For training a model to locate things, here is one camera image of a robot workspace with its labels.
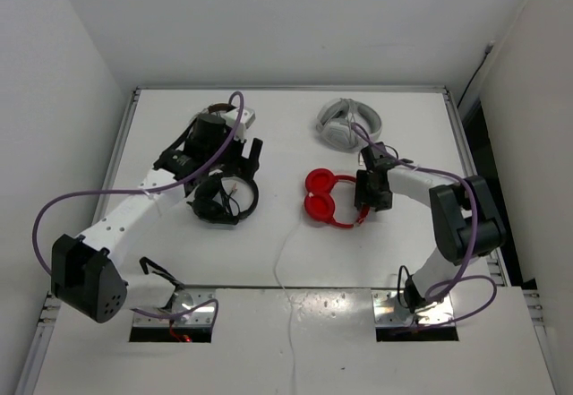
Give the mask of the red headphones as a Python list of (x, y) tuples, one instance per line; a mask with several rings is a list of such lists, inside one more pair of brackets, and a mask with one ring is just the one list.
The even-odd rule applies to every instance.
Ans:
[(340, 183), (356, 184), (355, 176), (335, 175), (326, 168), (316, 168), (304, 180), (306, 195), (303, 208), (314, 221), (339, 229), (353, 229), (362, 225), (370, 213), (366, 205), (358, 207), (357, 218), (353, 223), (342, 223), (336, 220), (336, 203), (331, 195), (334, 187)]

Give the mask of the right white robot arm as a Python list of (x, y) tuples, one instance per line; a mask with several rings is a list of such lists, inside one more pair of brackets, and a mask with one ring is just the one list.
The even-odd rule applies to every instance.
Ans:
[(391, 156), (379, 143), (362, 148), (360, 156), (364, 168), (356, 172), (358, 210), (391, 210), (397, 194), (431, 212), (435, 249), (419, 270), (407, 275), (398, 293), (398, 302), (409, 312), (442, 300), (466, 279), (471, 263), (505, 243), (507, 229), (482, 177), (415, 167), (409, 159)]

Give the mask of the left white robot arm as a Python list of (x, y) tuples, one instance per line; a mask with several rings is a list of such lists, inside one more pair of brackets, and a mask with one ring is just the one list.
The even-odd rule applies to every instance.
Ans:
[(262, 141), (253, 139), (249, 156), (242, 154), (254, 120), (253, 110), (230, 104), (200, 112), (161, 153), (135, 193), (78, 236), (56, 240), (53, 294), (97, 323), (122, 309), (158, 308), (170, 320), (179, 318), (175, 300), (183, 282), (147, 257), (140, 259), (140, 275), (123, 276), (118, 269), (138, 238), (180, 202), (215, 225), (235, 226), (254, 212)]

